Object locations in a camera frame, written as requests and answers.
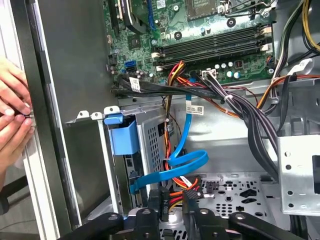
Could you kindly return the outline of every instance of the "person's hand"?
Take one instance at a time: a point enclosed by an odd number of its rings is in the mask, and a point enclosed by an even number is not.
[[[0,113],[13,116],[15,111],[10,107],[12,106],[22,114],[29,115],[30,108],[20,98],[31,106],[26,75],[13,63],[0,56]]]
[[[0,117],[0,173],[16,162],[34,131],[23,115]]]

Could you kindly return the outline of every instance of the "wire bundle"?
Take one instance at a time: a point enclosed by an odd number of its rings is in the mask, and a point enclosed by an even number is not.
[[[311,36],[310,29],[309,29],[309,21],[308,21],[308,12],[310,8],[311,0],[304,0],[302,6],[302,23],[303,23],[303,30],[304,30],[304,40],[306,40],[306,45],[309,51],[314,52],[316,54],[320,54],[320,45],[314,41]]]

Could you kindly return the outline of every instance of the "motherboard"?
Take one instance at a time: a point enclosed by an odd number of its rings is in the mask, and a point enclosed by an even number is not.
[[[104,0],[108,69],[165,84],[183,61],[221,84],[270,78],[274,72],[275,0]]]

